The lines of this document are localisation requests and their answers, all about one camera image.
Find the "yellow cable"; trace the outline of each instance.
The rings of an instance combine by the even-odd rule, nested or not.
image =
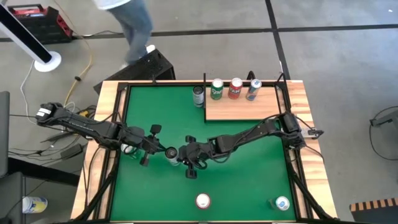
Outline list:
[[[80,39],[84,40],[84,42],[85,42],[86,45],[87,45],[88,51],[89,51],[89,53],[90,53],[90,61],[88,62],[87,67],[79,74],[79,78],[83,79],[83,77],[88,73],[88,71],[90,70],[91,66],[93,65],[93,51],[91,50],[91,47],[90,47],[90,45],[88,44],[87,40],[84,39],[84,37],[83,37],[82,35],[78,34],[78,32],[76,32],[76,27],[75,27],[75,25],[73,24],[72,20],[69,18],[68,14],[62,9],[62,7],[58,4],[58,2],[57,2],[56,0],[53,0],[53,1],[54,1],[54,3],[58,6],[58,8],[62,11],[62,13],[67,17],[67,19],[69,20],[70,24],[72,25],[73,32],[74,32],[75,34],[77,34],[77,36],[78,36]],[[68,103],[69,97],[72,95],[72,92],[74,91],[75,86],[76,86],[77,83],[78,83],[78,81],[75,80],[75,81],[73,82],[72,86],[70,87],[69,92],[68,92],[68,95],[67,95],[67,97],[65,98],[65,102],[63,103],[64,105],[66,105],[66,104]]]

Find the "white shirt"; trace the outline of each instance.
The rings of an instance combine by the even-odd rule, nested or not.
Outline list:
[[[93,0],[94,3],[97,5],[98,9],[101,10],[108,10],[114,7],[121,6],[130,0]]]

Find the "person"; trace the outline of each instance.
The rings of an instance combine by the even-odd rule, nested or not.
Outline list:
[[[144,0],[94,0],[98,9],[110,12],[120,23],[124,36],[129,43],[121,69],[133,65],[145,54],[155,49],[146,47],[153,25]]]

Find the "red soda can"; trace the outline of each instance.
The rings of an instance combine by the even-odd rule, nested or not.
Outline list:
[[[238,99],[239,95],[241,94],[243,82],[240,78],[232,79],[231,83],[229,83],[229,92],[228,97],[231,99]]]

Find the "blue jeans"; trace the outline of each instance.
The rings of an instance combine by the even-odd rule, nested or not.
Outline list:
[[[131,0],[108,11],[119,21],[130,45],[125,61],[132,65],[147,54],[146,43],[153,29],[144,0]]]

